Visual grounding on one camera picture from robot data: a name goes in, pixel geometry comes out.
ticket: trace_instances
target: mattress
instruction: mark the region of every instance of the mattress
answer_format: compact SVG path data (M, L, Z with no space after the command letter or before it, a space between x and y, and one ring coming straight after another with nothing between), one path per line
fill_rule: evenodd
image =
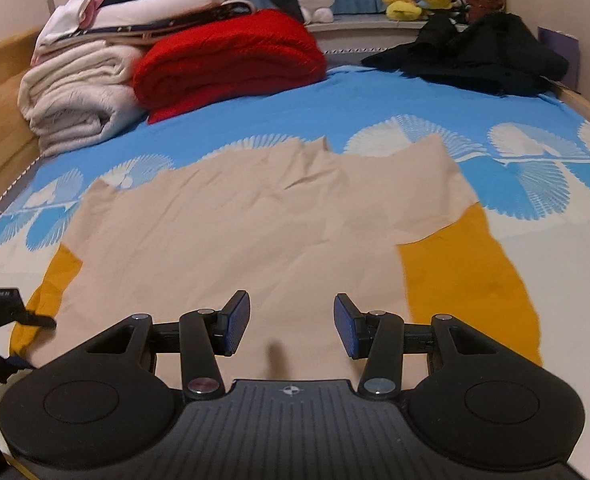
M293 137L325 137L339 153L387 156L432 133L475 189L492 235L526 285L544 366L586 405L571 463L590 478L590 123L552 96L489 96L344 66L305 88L139 124L37 170L0 216L0 286L18 286L28 300L98 178L129 189L164 170ZM4 329L0 347L7 344Z

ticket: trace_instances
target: pile of black clothes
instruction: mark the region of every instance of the pile of black clothes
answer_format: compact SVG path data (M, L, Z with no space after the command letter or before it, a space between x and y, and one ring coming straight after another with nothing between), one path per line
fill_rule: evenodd
M495 95L535 96L568 71L568 61L539 43L519 16L488 14L458 32L447 14L434 14L414 43L362 60L364 66Z

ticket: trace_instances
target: red blanket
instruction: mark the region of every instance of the red blanket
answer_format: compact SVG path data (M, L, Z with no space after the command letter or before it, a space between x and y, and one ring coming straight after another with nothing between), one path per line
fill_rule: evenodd
M133 76L156 123L239 96L321 81L326 58L306 28L278 10L213 22L159 41Z

